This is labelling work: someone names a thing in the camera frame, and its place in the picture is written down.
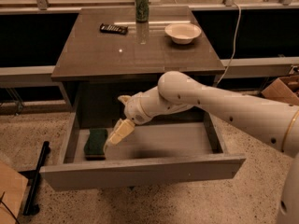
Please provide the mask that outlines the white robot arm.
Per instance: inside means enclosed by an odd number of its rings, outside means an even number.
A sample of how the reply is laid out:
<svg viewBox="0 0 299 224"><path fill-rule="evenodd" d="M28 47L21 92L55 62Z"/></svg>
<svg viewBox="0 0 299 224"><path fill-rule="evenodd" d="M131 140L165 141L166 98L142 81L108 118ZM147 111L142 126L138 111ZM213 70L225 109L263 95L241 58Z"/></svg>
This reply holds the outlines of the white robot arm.
<svg viewBox="0 0 299 224"><path fill-rule="evenodd" d="M160 115L196 106L272 148L292 157L280 198L277 224L299 224L299 106L288 105L199 83L179 72L161 75L157 86L133 96L122 95L124 119L119 119L105 146L117 145L142 125Z"/></svg>

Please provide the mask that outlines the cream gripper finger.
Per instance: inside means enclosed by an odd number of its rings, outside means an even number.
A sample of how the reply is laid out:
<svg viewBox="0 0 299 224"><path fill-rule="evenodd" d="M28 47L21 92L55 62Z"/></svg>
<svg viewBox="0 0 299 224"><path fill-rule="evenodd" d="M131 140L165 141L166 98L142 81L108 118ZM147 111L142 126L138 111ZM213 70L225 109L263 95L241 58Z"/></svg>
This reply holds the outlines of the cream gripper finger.
<svg viewBox="0 0 299 224"><path fill-rule="evenodd" d="M129 119L119 119L104 144L104 151L107 151L108 147L116 146L121 140L132 133L134 129L135 124Z"/></svg>
<svg viewBox="0 0 299 224"><path fill-rule="evenodd" d="M126 105L130 99L131 99L130 95L120 95L118 97L118 100L124 105Z"/></svg>

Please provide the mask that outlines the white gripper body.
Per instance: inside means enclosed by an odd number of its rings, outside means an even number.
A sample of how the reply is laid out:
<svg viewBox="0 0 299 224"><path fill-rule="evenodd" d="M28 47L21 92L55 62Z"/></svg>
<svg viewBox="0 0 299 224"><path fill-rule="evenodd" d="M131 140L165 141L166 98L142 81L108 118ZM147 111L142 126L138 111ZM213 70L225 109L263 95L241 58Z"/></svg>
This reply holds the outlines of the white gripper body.
<svg viewBox="0 0 299 224"><path fill-rule="evenodd" d="M139 92L124 105L124 115L135 125L150 122L154 117L170 115L191 109L191 105L176 105L163 98L154 87L145 92Z"/></svg>

